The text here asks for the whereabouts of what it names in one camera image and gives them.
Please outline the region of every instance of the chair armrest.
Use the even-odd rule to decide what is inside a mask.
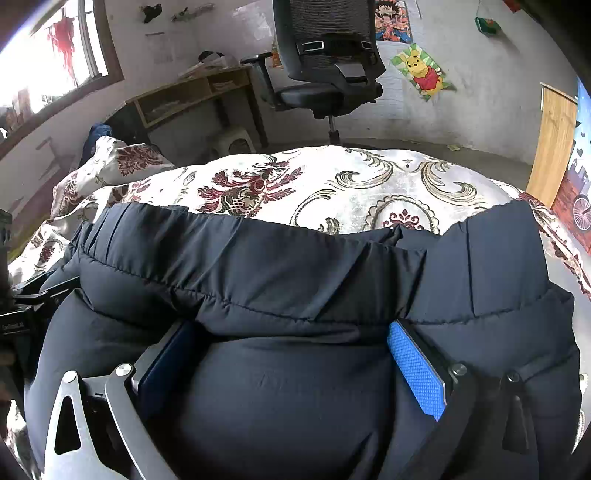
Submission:
[[[265,61],[265,59],[269,59],[273,56],[273,54],[268,51],[267,53],[259,53],[258,55],[255,55],[254,57],[251,57],[250,59],[242,59],[240,61],[241,65],[246,65],[246,64],[255,64],[255,63],[259,63],[259,62],[263,62]]]
[[[252,58],[243,59],[240,61],[241,65],[252,65],[255,69],[256,75],[258,76],[264,91],[262,99],[267,103],[270,103],[273,108],[277,111],[287,110],[288,107],[285,105],[279,96],[275,93],[275,89],[273,88],[273,83],[271,82],[271,78],[269,77],[269,72],[267,71],[267,67],[265,65],[265,60],[272,57],[273,54],[269,51],[266,53],[259,53]]]

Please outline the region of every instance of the bed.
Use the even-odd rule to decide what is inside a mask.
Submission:
[[[308,147],[174,168],[148,145],[127,146],[102,137],[91,160],[56,186],[51,218],[9,270],[14,283],[47,271],[63,256],[80,223],[96,221],[115,203],[182,205],[195,213],[240,215],[329,235],[396,224],[441,234],[512,199],[530,204],[550,280],[575,296],[581,372],[588,371],[591,284],[586,271],[591,265],[552,211],[509,184],[410,150]],[[580,379],[584,391],[587,375],[582,373]],[[584,411],[591,411],[589,395],[583,397],[580,435],[586,426]]]

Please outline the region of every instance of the mesh chair back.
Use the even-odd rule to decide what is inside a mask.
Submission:
[[[348,85],[335,63],[360,63],[368,84],[385,71],[375,41],[375,0],[274,0],[273,7],[281,60],[290,78],[332,83],[355,94],[360,86]],[[302,44],[333,37],[340,39],[339,48],[301,54]]]

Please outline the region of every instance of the cartoon poster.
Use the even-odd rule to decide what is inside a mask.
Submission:
[[[579,80],[579,105],[569,164],[552,210],[591,254],[591,98]]]
[[[391,61],[414,85],[426,102],[445,88],[453,89],[453,85],[446,82],[446,75],[440,66],[416,43],[396,55]]]
[[[382,41],[413,42],[406,3],[402,0],[376,1],[375,38]]]

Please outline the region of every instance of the desk shelf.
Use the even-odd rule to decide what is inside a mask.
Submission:
[[[133,102],[144,127],[150,129],[188,108],[249,84],[246,70],[238,69],[167,85]]]

